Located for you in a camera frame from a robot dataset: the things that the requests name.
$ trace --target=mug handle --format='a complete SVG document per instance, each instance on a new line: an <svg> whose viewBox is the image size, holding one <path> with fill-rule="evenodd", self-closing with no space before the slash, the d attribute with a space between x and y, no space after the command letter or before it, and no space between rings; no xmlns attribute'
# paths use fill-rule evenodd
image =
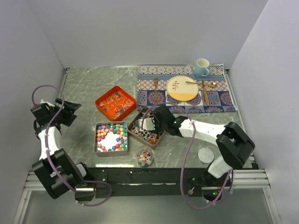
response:
<svg viewBox="0 0 299 224"><path fill-rule="evenodd" d="M203 76L208 76L208 75L210 75L210 70L209 70L209 69L207 69L207 68L205 68L205 70L207 71L207 73L206 73L206 74L204 74Z"/></svg>

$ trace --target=blue mug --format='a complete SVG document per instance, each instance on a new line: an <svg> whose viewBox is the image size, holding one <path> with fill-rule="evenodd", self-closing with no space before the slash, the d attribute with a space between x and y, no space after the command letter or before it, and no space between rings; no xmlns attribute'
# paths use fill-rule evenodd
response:
<svg viewBox="0 0 299 224"><path fill-rule="evenodd" d="M209 66L210 63L208 60L204 58L198 59L195 67L195 77L200 78L210 75L210 70L208 69Z"/></svg>

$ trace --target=placemat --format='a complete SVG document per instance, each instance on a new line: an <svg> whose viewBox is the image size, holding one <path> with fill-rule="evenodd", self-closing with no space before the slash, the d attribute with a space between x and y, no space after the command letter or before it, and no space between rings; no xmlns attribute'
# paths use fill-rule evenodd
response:
<svg viewBox="0 0 299 224"><path fill-rule="evenodd" d="M213 113L236 111L229 93L228 84L224 77L224 65L212 64L209 66L210 75L196 78L195 67L189 65L141 65L137 68L138 82L138 110L155 104L154 78L158 78L158 102L169 102L182 106L188 113ZM173 99L167 94L166 84L175 76L188 76L194 79L199 87L198 95L186 102ZM206 105L205 95L202 90L202 80L206 84L206 91L210 105ZM216 88L208 87L208 83L216 82ZM178 106L166 104L171 113L184 113Z"/></svg>

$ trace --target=red tray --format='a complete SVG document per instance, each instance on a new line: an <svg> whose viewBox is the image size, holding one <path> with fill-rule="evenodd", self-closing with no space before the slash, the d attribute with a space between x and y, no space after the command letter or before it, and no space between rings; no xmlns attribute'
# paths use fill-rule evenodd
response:
<svg viewBox="0 0 299 224"><path fill-rule="evenodd" d="M110 111L104 111L104 109L100 106L100 103L104 100L106 100L108 97L110 97L112 94L114 94L115 92L120 91L122 93L122 95L124 95L125 97L127 97L129 100L131 100L133 102L133 105L131 105L130 107L126 108L124 112L122 112L120 114L119 117L117 118L113 118L113 116L116 115L116 112L113 110ZM121 87L119 86L114 86L112 89L110 89L108 92L106 92L103 96L101 96L100 98L98 98L95 101L95 105L98 108L98 110L105 115L105 117L107 117L110 121L121 121L123 120L126 116L128 116L133 110L136 109L137 107L137 103L136 100L129 95L127 92L125 92Z"/></svg>

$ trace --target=gold fork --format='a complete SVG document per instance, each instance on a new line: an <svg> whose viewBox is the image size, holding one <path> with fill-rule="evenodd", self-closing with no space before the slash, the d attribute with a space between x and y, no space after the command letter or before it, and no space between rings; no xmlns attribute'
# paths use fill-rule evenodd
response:
<svg viewBox="0 0 299 224"><path fill-rule="evenodd" d="M158 103L157 87L158 87L158 77L154 77L154 87L155 87L155 104Z"/></svg>

